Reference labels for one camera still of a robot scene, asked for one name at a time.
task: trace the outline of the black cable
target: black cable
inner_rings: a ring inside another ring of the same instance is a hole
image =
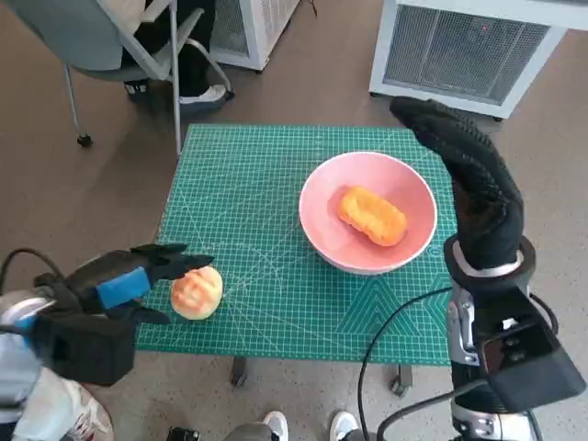
[[[26,329],[11,324],[0,324],[0,334],[28,335],[29,332]]]
[[[396,317],[400,311],[402,311],[405,308],[408,308],[409,306],[413,305],[417,301],[425,300],[430,297],[441,294],[443,292],[448,292],[450,290],[451,290],[451,288],[435,289],[434,291],[430,291],[430,292],[427,292],[426,294],[422,294],[422,295],[415,297],[414,299],[408,300],[407,302],[402,304],[395,312],[392,313],[392,315],[382,325],[382,327],[379,328],[379,331],[374,336],[374,339],[371,341],[371,343],[367,347],[366,354],[364,355],[364,360],[361,364],[361,370],[359,371],[359,381],[357,383],[357,411],[359,413],[359,422],[361,423],[361,430],[364,433],[364,438],[366,439],[366,441],[369,441],[369,431],[367,430],[368,424],[366,423],[366,416],[364,415],[364,403],[363,403],[361,392],[362,392],[363,385],[364,385],[364,377],[366,375],[366,368],[368,367],[369,357],[371,356],[371,353],[374,350],[374,347],[376,346],[376,342],[378,341],[379,337],[384,333],[384,331],[386,331],[386,328],[388,328],[388,325],[392,322],[392,320],[394,320],[394,317]]]
[[[456,398],[459,395],[463,395],[464,393],[468,393],[470,390],[474,390],[474,389],[478,388],[479,386],[483,386],[486,383],[487,383],[486,379],[476,379],[470,383],[464,384],[463,386],[461,386],[457,389],[452,390],[451,392],[442,393],[441,395],[437,395],[436,397],[427,398],[426,400],[416,402],[415,404],[411,404],[410,406],[406,406],[405,408],[400,409],[399,411],[393,413],[392,415],[390,415],[388,418],[386,418],[384,421],[382,421],[380,423],[380,425],[378,427],[378,433],[376,436],[376,440],[377,441],[385,441],[384,440],[384,432],[386,432],[386,429],[388,429],[388,427],[390,427],[392,424],[396,423],[398,420],[405,417],[406,415],[420,411],[420,410],[424,409],[425,407],[432,406],[433,404],[438,404],[442,401]]]
[[[62,282],[65,282],[65,276],[60,271],[59,267],[57,267],[57,265],[55,265],[55,263],[53,263],[53,261],[47,255],[33,248],[17,248],[16,250],[12,250],[10,253],[8,253],[4,259],[4,262],[2,263],[2,266],[0,267],[0,296],[4,293],[4,284],[6,281],[8,268],[10,267],[13,259],[19,254],[32,254],[37,256],[45,263],[46,266],[51,269],[57,278],[59,278]]]
[[[316,10],[316,5],[314,4],[314,0],[306,0],[312,6],[312,12],[314,12],[314,16],[318,17],[319,13]]]
[[[532,292],[529,294],[529,298],[539,305],[543,311],[545,311],[549,317],[549,321],[551,322],[551,331],[557,335],[560,331],[560,322],[558,321],[558,317],[555,315],[555,312],[553,312],[553,310],[543,299],[541,299],[539,296],[536,296]]]
[[[541,433],[541,428],[539,427],[539,421],[537,421],[535,414],[533,413],[533,411],[528,411],[526,413],[526,415],[529,417],[529,421],[531,422],[531,426],[533,427],[533,430],[535,431],[535,438],[537,439],[537,441],[543,441],[543,434]]]

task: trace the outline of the floor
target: floor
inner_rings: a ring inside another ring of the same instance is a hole
[[[318,17],[296,11],[262,75],[229,69],[237,97],[213,122],[396,126],[386,99],[368,95],[380,1],[322,0]],[[583,290],[588,285],[588,34],[569,32],[502,124],[480,119],[526,198],[526,235],[538,250],[533,290],[560,317],[560,338],[588,378]],[[61,66],[0,6],[0,254],[44,250],[71,270],[89,257],[154,238],[175,169],[171,121],[137,109],[119,85],[74,76],[82,121],[95,140],[75,144]],[[41,270],[22,257],[9,288]],[[338,409],[356,412],[356,364],[259,360],[244,390],[227,383],[230,359],[141,353],[136,368],[97,395],[117,439],[163,440],[170,425],[219,440],[237,424],[278,408],[292,439],[324,440]],[[367,415],[384,415],[450,388],[446,368],[419,367],[404,400],[385,387],[385,367],[367,374]],[[588,439],[588,395],[538,410],[546,439]],[[449,439],[447,405],[400,422],[389,439]]]

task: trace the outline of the green cutting mat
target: green cutting mat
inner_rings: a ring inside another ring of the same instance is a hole
[[[299,194],[323,161],[344,152],[389,153],[414,167],[435,192],[437,231],[421,256],[382,277],[346,274],[311,248],[298,216]],[[448,286],[442,256],[455,229],[442,162],[408,130],[192,125],[179,161],[159,242],[189,243],[215,256],[225,295],[204,322],[188,322],[169,302],[169,282],[147,296],[171,326],[143,325],[145,350],[360,360],[403,302]],[[382,336],[380,362],[447,363],[447,295],[401,313]]]

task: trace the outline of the chair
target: chair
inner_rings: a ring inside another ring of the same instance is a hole
[[[206,49],[189,34],[204,11],[194,10],[178,28],[176,21],[177,0],[153,0],[147,9],[136,17],[140,22],[153,22],[169,7],[171,35],[168,43],[155,54],[150,54],[134,38],[135,28],[125,17],[118,16],[104,0],[0,0],[62,60],[68,87],[73,124],[78,133],[78,143],[83,147],[92,144],[92,139],[83,129],[77,115],[70,66],[87,76],[115,82],[126,82],[151,78],[167,80],[172,77],[174,89],[175,149],[182,149],[180,131],[179,79],[177,54],[189,44],[197,48],[219,74],[227,88],[227,99],[234,93],[225,73],[211,58]],[[123,48],[136,66],[122,67]]]

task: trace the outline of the pastry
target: pastry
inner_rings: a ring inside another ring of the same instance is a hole
[[[404,213],[363,187],[352,187],[343,195],[338,214],[343,222],[381,246],[400,242],[408,226]]]
[[[222,277],[212,266],[188,271],[172,284],[174,311],[189,320],[209,317],[221,303]]]

